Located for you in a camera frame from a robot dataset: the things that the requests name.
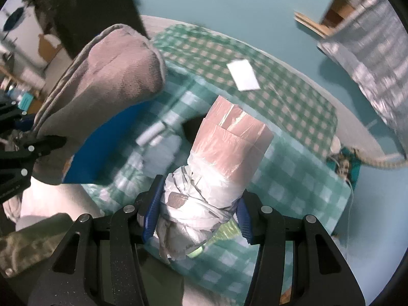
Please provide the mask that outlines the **green beige checked cloth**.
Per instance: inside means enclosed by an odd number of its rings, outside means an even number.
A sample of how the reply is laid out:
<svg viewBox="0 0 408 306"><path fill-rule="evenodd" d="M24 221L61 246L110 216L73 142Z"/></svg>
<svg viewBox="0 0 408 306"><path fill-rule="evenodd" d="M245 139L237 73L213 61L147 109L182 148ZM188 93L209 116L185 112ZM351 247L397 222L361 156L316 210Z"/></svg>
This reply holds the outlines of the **green beige checked cloth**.
<svg viewBox="0 0 408 306"><path fill-rule="evenodd" d="M171 25L153 39L163 57L237 98L320 159L337 129L335 106L296 72L231 37Z"/></svg>

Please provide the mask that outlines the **silver foil sheet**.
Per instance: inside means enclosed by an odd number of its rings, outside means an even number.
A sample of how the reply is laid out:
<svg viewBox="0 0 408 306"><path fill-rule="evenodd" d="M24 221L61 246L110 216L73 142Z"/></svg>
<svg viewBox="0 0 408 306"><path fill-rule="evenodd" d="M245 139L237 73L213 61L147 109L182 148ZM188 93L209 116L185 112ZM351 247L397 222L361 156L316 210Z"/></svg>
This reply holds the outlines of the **silver foil sheet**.
<svg viewBox="0 0 408 306"><path fill-rule="evenodd" d="M407 151L407 32L389 0L363 0L318 48L345 69Z"/></svg>

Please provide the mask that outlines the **grey fleece towel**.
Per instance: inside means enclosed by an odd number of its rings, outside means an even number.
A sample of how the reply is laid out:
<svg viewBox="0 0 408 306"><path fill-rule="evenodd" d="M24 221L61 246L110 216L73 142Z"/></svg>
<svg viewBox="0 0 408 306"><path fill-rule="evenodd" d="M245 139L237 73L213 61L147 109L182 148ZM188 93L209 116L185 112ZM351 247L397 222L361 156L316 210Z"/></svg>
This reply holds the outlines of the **grey fleece towel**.
<svg viewBox="0 0 408 306"><path fill-rule="evenodd" d="M38 159L33 176L60 184L89 136L125 109L162 91L166 65L148 38L115 24L91 40L72 61L37 113L32 135L66 138L66 144Z"/></svg>

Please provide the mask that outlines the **white paper card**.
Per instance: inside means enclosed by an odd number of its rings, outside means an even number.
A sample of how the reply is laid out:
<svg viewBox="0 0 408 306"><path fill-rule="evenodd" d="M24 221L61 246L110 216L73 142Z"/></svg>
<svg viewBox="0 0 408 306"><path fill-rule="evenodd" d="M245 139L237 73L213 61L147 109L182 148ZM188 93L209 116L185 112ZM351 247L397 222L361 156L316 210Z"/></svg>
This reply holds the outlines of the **white paper card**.
<svg viewBox="0 0 408 306"><path fill-rule="evenodd" d="M239 91L257 91L261 89L254 70L247 59L231 61L227 64L227 69Z"/></svg>

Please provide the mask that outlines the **white foam roll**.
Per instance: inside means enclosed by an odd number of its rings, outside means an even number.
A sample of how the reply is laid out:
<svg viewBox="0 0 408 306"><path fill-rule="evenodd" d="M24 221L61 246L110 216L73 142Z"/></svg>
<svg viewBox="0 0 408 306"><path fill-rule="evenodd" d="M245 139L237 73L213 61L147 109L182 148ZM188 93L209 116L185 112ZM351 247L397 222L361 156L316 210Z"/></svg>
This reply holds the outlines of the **white foam roll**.
<svg viewBox="0 0 408 306"><path fill-rule="evenodd" d="M136 138L136 144L141 147L149 144L150 141L161 134L165 129L166 126L161 121L152 124Z"/></svg>

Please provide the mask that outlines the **pink white plastic bag bundle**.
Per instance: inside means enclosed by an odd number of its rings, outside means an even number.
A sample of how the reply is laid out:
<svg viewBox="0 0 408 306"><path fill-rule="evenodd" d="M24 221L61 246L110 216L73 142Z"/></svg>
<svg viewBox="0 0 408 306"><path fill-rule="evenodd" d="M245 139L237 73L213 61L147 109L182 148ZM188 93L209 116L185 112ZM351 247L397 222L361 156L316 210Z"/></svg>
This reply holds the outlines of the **pink white plastic bag bundle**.
<svg viewBox="0 0 408 306"><path fill-rule="evenodd" d="M156 233L165 261L184 259L231 220L273 137L263 122L217 97L187 164L164 183Z"/></svg>

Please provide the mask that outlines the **blue cardboard box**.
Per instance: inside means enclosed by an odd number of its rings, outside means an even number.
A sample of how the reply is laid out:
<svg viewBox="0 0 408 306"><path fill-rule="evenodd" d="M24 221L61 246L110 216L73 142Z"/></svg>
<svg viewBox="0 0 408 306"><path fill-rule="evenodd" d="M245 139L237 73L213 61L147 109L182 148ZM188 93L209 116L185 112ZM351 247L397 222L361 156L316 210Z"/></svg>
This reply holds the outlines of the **blue cardboard box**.
<svg viewBox="0 0 408 306"><path fill-rule="evenodd" d="M74 155L64 184L95 184L124 137L151 106L150 101L133 105L98 127Z"/></svg>

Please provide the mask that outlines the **teal checked plastic cloth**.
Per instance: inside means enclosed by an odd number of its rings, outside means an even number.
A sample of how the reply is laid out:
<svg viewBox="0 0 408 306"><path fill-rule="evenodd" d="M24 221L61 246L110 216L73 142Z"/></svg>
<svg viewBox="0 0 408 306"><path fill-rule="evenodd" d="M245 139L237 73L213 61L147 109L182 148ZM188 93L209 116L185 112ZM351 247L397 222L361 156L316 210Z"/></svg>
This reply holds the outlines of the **teal checked plastic cloth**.
<svg viewBox="0 0 408 306"><path fill-rule="evenodd" d="M106 214L131 203L151 185L151 178L142 170L144 150L136 144L136 138L158 121L165 124L166 134L181 134L182 124L207 113L218 96L239 103L236 95L169 63L164 89L131 127L96 183L84 185L85 191ZM275 124L269 124L269 128L274 138L248 190L280 214L294 218L312 214L332 232L351 195L349 185ZM224 237L205 245L193 258L172 262L172 268L194 283L231 299L234 305L242 305L258 248L249 245L234 225L223 225L221 231Z"/></svg>

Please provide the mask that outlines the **wooden stick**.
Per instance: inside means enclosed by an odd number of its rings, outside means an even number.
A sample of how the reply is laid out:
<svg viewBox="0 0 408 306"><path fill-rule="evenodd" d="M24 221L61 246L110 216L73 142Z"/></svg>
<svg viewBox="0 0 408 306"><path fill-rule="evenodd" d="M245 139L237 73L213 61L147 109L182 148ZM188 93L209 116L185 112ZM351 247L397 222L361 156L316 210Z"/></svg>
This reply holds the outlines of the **wooden stick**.
<svg viewBox="0 0 408 306"><path fill-rule="evenodd" d="M315 34L319 35L322 38L332 35L334 29L326 25L317 23L310 19L309 17L301 14L300 12L294 13L294 19L297 23L305 26L309 30L313 31Z"/></svg>

